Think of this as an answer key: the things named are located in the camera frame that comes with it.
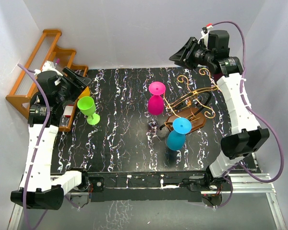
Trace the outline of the pink wine glass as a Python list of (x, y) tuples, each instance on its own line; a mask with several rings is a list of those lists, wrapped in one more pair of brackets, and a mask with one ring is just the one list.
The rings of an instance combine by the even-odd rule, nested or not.
[(166, 91), (166, 87), (159, 81), (152, 82), (149, 87), (149, 92), (152, 94), (148, 101), (148, 112), (152, 115), (160, 115), (164, 110), (163, 95)]

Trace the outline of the green wine glass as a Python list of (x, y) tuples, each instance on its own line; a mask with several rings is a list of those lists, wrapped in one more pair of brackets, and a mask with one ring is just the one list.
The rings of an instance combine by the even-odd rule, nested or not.
[(90, 96), (84, 96), (77, 102), (77, 107), (80, 111), (87, 116), (87, 123), (90, 125), (96, 125), (100, 121), (100, 116), (96, 113), (95, 101)]

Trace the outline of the orange wine glass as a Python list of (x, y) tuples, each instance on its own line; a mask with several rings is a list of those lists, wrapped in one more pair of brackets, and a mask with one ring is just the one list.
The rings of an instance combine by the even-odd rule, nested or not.
[(86, 97), (86, 96), (90, 96), (90, 89), (89, 87), (87, 86), (85, 88), (85, 90), (80, 94), (79, 96), (79, 99), (83, 98), (83, 97)]

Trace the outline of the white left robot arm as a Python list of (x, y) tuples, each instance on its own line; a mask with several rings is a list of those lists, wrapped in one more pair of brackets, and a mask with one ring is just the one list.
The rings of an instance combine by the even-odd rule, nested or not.
[(91, 80), (68, 67), (59, 71), (52, 61), (46, 61), (42, 69), (23, 70), (37, 84), (38, 91), (29, 103), (24, 175), (10, 199), (28, 209), (58, 210), (68, 192), (74, 188), (85, 191), (90, 184), (84, 169), (71, 169), (58, 177), (52, 177), (50, 169), (61, 119), (72, 112), (69, 105), (76, 102)]

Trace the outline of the blue wine glass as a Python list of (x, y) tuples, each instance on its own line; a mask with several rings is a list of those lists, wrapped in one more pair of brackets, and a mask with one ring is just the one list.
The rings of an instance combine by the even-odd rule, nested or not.
[(186, 135), (191, 131), (191, 122), (183, 117), (176, 118), (172, 123), (173, 130), (167, 138), (167, 147), (170, 150), (180, 150), (186, 141)]

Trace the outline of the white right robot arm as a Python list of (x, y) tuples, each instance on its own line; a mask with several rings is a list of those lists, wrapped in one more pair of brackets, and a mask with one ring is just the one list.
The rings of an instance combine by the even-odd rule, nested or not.
[(190, 37), (169, 60), (185, 69), (206, 66), (222, 92), (231, 121), (231, 134), (221, 139), (221, 152), (201, 179), (183, 180), (189, 188), (216, 190), (229, 179), (229, 172), (256, 152), (269, 138), (270, 128), (261, 128), (252, 112), (244, 88), (244, 61), (230, 56), (229, 33), (215, 30), (213, 24), (202, 28), (201, 38)]

